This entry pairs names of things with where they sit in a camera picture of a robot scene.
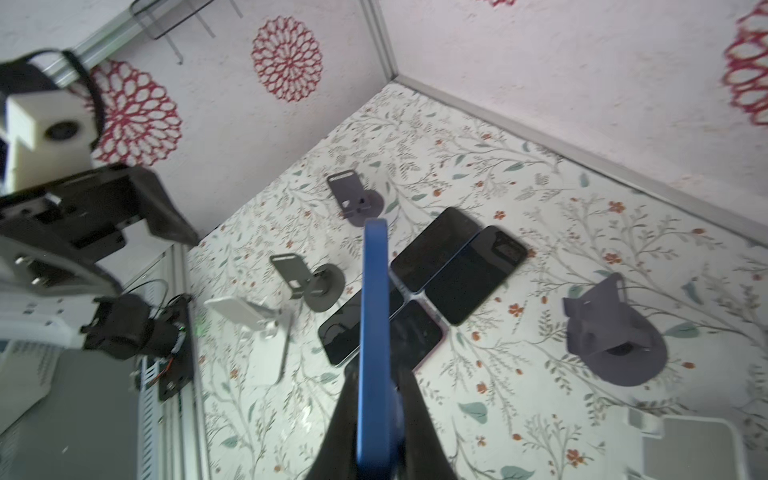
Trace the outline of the phone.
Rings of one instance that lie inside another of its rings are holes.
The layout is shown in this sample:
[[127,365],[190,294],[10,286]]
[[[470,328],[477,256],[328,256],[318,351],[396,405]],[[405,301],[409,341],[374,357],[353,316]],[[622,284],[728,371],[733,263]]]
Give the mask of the phone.
[[496,226],[474,236],[426,285],[424,292],[451,325],[459,325],[523,263],[528,249]]
[[392,260],[391,270],[410,292],[419,292],[480,230],[474,219],[449,207]]
[[444,329],[417,301],[391,295],[389,311],[392,373],[400,367],[415,371],[443,341]]
[[362,479],[390,479],[398,455],[391,377],[388,225],[368,219],[363,235],[356,463]]
[[362,291],[358,290],[318,328],[318,337],[333,367],[340,366],[359,348]]

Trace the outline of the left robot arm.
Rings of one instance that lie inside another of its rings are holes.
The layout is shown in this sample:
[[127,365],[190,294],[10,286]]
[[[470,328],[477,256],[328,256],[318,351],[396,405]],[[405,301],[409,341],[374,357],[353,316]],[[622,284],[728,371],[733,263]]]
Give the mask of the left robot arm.
[[111,165],[7,194],[1,199],[1,337],[115,358],[168,355],[174,325],[100,266],[127,244],[125,228],[195,246],[200,237],[159,176]]

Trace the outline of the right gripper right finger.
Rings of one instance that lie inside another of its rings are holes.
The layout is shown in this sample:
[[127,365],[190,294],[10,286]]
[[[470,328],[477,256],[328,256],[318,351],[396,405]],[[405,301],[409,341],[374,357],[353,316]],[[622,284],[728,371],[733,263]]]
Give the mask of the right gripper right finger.
[[397,386],[404,420],[398,478],[456,480],[413,372],[407,368],[399,369]]

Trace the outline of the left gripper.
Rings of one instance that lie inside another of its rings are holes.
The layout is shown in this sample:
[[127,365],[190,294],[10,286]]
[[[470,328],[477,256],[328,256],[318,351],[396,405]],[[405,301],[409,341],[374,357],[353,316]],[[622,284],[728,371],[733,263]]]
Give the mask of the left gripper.
[[200,237],[159,177],[135,166],[101,167],[1,197],[1,285],[33,294],[119,294],[98,266],[144,219],[158,238],[190,247]]

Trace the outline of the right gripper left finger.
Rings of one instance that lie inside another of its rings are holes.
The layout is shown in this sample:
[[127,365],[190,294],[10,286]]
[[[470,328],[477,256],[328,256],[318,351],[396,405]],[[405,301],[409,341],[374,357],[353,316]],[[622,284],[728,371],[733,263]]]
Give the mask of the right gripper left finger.
[[357,478],[358,392],[359,368],[353,367],[345,374],[343,388],[307,479]]

